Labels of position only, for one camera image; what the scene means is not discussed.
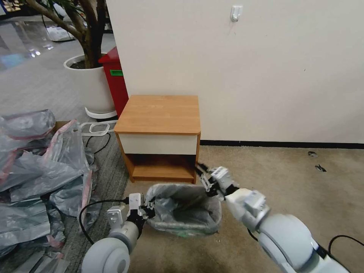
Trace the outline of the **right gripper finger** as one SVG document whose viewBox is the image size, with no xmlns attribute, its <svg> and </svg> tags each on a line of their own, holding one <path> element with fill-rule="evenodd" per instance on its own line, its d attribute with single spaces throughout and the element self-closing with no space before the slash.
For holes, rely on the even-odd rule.
<svg viewBox="0 0 364 273">
<path fill-rule="evenodd" d="M 200 176 L 200 182 L 205 188 L 206 195 L 208 197 L 215 196 L 215 187 L 214 183 L 211 183 L 206 176 Z"/>
<path fill-rule="evenodd" d="M 200 182 L 203 180 L 214 182 L 214 179 L 212 178 L 214 168 L 210 168 L 204 163 L 197 162 L 195 164 L 195 171 L 199 177 Z"/>
</svg>

